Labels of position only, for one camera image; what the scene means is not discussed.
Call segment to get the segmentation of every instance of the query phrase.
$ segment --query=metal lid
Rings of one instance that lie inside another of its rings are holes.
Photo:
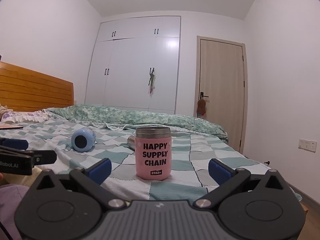
[[[127,139],[127,144],[129,148],[133,151],[135,150],[135,138],[136,136],[133,134],[133,135],[130,135]]]
[[[167,138],[171,136],[169,127],[148,126],[136,129],[136,137],[138,138]]]

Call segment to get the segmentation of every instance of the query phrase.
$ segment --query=pink cup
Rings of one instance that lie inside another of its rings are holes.
[[[137,175],[163,180],[171,173],[171,133],[168,127],[139,127],[135,136]]]

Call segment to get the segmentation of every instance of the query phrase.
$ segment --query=white wall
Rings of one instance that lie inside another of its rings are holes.
[[[196,90],[197,36],[247,43],[245,22],[209,13],[152,11],[105,17],[103,22],[143,16],[181,16],[180,65],[176,113],[193,116]]]
[[[255,106],[244,153],[320,202],[320,1],[255,0],[246,22]],[[318,141],[316,153],[299,138]]]
[[[100,22],[87,0],[1,0],[1,61],[73,82],[83,103]]]

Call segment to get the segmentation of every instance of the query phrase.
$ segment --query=metal screw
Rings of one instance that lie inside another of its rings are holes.
[[[196,206],[199,208],[207,208],[211,206],[211,201],[209,199],[198,199],[196,201]]]
[[[124,201],[121,199],[115,198],[115,199],[109,200],[108,205],[113,208],[119,208],[124,205]]]

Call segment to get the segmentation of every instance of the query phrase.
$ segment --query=door frame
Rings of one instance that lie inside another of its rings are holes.
[[[245,52],[245,44],[238,43],[234,41],[226,41],[216,38],[209,38],[203,36],[197,36],[197,66],[196,66],[196,93],[195,93],[195,105],[194,105],[194,113],[193,116],[197,117],[197,102],[200,99],[200,56],[201,56],[201,40],[206,41],[216,41],[222,43],[228,43],[240,46],[242,48],[243,55],[243,68],[244,68],[244,110],[243,110],[243,121],[242,121],[242,132],[241,132],[241,146],[240,153],[243,153],[244,148],[244,139],[245,139],[245,131],[247,126],[247,112],[248,112],[248,69],[247,69],[247,56]]]

